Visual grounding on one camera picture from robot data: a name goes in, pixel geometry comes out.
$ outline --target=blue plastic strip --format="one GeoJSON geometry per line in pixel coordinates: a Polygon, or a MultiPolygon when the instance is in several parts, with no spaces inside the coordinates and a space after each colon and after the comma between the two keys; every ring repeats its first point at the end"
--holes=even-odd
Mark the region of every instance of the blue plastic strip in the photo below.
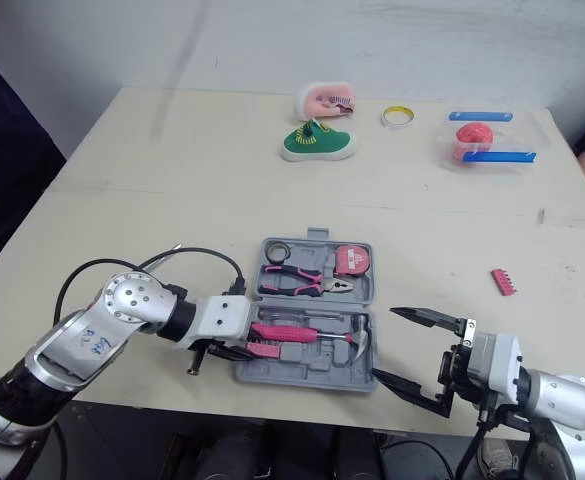
{"type": "Polygon", "coordinates": [[[535,152],[465,152],[464,162],[534,163],[535,152]]]}
{"type": "Polygon", "coordinates": [[[453,122],[509,122],[514,118],[510,112],[450,112],[453,122]]]}

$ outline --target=white table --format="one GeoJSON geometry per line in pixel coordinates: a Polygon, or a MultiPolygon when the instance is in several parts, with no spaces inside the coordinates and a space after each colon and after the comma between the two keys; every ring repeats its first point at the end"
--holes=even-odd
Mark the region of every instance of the white table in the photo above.
{"type": "MultiPolygon", "coordinates": [[[[278,156],[297,123],[292,98],[124,88],[0,255],[0,375],[51,325],[60,284],[97,257],[133,261],[177,242],[216,248],[251,279],[260,242],[328,227],[333,239],[369,242],[376,258],[381,368],[439,391],[441,353],[457,338],[390,314],[424,306],[470,316],[479,330],[512,332],[525,365],[585,375],[585,179],[546,110],[533,113],[551,141],[523,172],[460,172],[433,142],[450,106],[409,103],[407,129],[383,128],[395,103],[360,100],[360,150],[336,163],[278,156]],[[519,292],[502,297],[489,276],[509,271],[519,292]]],[[[85,272],[65,311],[90,301],[116,267],[85,272]]],[[[192,296],[232,280],[222,262],[182,255],[156,272],[192,296]]],[[[451,418],[383,387],[371,395],[238,383],[232,366],[139,334],[77,398],[95,402],[393,430],[473,434],[476,411],[458,399],[451,418]]],[[[511,432],[499,431],[502,436],[511,432]]]]}

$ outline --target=wall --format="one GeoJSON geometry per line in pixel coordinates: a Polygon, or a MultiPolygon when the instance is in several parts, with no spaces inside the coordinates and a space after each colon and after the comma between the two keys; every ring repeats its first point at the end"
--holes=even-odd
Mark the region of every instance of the wall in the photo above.
{"type": "Polygon", "coordinates": [[[121,85],[549,106],[585,129],[585,0],[0,0],[0,72],[69,155],[121,85]]]}

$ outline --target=roll of tape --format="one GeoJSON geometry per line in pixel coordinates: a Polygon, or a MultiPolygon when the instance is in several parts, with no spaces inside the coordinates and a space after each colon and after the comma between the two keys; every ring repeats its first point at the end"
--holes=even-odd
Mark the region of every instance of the roll of tape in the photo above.
{"type": "Polygon", "coordinates": [[[389,128],[407,127],[412,123],[412,120],[414,120],[414,112],[412,111],[412,109],[408,107],[403,107],[401,105],[394,105],[392,107],[388,107],[385,110],[383,110],[383,113],[381,114],[381,123],[383,123],[383,125],[389,128]],[[407,116],[407,119],[404,122],[393,122],[388,118],[388,115],[395,112],[403,113],[404,115],[407,116]]]}

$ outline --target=robotic arm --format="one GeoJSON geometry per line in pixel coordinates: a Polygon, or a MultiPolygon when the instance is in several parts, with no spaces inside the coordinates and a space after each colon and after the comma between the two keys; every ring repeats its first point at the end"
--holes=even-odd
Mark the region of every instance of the robotic arm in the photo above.
{"type": "Polygon", "coordinates": [[[247,334],[243,295],[187,302],[187,291],[163,286],[146,272],[112,277],[85,310],[69,315],[0,378],[0,479],[24,478],[61,409],[123,351],[137,331],[195,350],[198,373],[208,347],[223,358],[248,359],[223,346],[247,334]]]}
{"type": "Polygon", "coordinates": [[[536,448],[544,477],[585,480],[585,377],[555,376],[521,366],[517,338],[476,331],[476,321],[430,309],[391,309],[426,327],[441,327],[461,337],[443,353],[438,382],[441,394],[421,395],[421,385],[382,370],[373,375],[396,395],[444,417],[454,393],[479,410],[479,429],[456,472],[460,480],[487,431],[504,424],[530,433],[521,470],[536,448]]]}

